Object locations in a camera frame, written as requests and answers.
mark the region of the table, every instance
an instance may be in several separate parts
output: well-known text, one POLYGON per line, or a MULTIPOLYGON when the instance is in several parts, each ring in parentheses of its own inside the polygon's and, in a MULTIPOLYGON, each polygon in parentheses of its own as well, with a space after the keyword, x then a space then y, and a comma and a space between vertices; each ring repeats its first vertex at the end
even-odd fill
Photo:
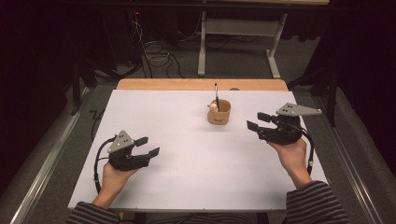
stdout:
MULTIPOLYGON (((275 113, 286 101, 295 103, 279 79, 123 79, 110 97, 68 207, 95 197, 92 166, 97 149, 123 129, 133 139, 149 138, 133 154, 161 149, 149 167, 128 182, 113 209, 283 210, 286 191, 294 186, 276 152, 247 129, 246 119, 257 121, 257 112, 275 113), (230 121, 224 126, 206 120, 214 83, 219 86, 219 98, 232 103, 230 121), (240 91, 227 91, 231 88, 240 91)), ((314 160, 313 178, 326 182, 318 158, 314 160)), ((102 166, 99 163, 99 174, 102 166)))
MULTIPOLYGON (((328 5, 329 0, 216 0, 210 2, 239 2, 239 3, 268 3, 268 4, 286 4, 286 5, 328 5)), ((201 22, 201 47, 198 58, 198 76, 205 75, 206 34, 221 35, 259 35, 272 37, 273 44, 270 49, 266 50, 267 61, 270 65, 273 78, 280 78, 274 58, 277 45, 282 35, 288 14, 283 13, 279 21, 240 21, 227 19, 207 19, 206 12, 202 12, 201 22)))

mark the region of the gray mounting plate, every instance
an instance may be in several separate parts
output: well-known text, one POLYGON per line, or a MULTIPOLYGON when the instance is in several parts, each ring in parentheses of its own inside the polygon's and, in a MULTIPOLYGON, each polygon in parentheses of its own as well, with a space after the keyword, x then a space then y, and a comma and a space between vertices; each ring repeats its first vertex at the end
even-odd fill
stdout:
POLYGON ((134 139, 132 139, 127 132, 122 130, 119 135, 117 135, 116 139, 114 139, 113 144, 111 144, 110 148, 107 150, 108 153, 112 153, 118 150, 121 150, 125 147, 129 147, 134 145, 134 139))
POLYGON ((291 103, 287 103, 280 107, 280 109, 278 109, 276 113, 289 117, 297 117, 306 115, 319 115, 322 113, 322 111, 320 109, 314 109, 303 105, 294 105, 291 103))

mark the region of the striped shirt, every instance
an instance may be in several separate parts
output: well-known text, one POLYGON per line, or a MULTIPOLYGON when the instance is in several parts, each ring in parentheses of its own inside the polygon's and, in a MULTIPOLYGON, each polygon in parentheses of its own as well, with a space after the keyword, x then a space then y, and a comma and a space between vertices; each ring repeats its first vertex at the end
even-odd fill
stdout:
MULTIPOLYGON (((347 214, 330 187, 320 181, 313 181, 302 189, 287 193, 287 223, 348 223, 347 214)), ((197 213, 197 214, 153 214, 148 224, 256 224, 251 214, 239 213, 197 213)), ((76 223, 120 223, 119 216, 111 210, 104 210, 90 203, 78 203, 66 220, 76 223)))

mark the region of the brown basket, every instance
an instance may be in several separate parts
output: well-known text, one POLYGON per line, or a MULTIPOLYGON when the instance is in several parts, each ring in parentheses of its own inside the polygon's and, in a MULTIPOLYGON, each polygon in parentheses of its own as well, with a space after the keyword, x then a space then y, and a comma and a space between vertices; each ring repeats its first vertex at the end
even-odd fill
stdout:
POLYGON ((209 123, 217 124, 217 125, 224 125, 228 123, 230 118, 230 111, 231 111, 231 104, 226 100, 219 99, 219 112, 215 112, 209 110, 207 112, 207 120, 209 123))

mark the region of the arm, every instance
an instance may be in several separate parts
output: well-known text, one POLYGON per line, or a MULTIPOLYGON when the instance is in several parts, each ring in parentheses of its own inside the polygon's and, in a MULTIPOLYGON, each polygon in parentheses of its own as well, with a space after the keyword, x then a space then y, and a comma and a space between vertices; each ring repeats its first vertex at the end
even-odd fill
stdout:
POLYGON ((313 181, 306 171, 306 142, 303 139, 285 146, 268 144, 276 150, 280 163, 297 188, 287 193, 288 223, 348 223, 347 214, 330 187, 313 181))
POLYGON ((122 191, 129 177, 137 170, 119 171, 106 163, 103 168, 103 185, 92 203, 78 203, 66 223, 80 223, 89 220, 93 223, 120 223, 119 216, 108 210, 122 191))

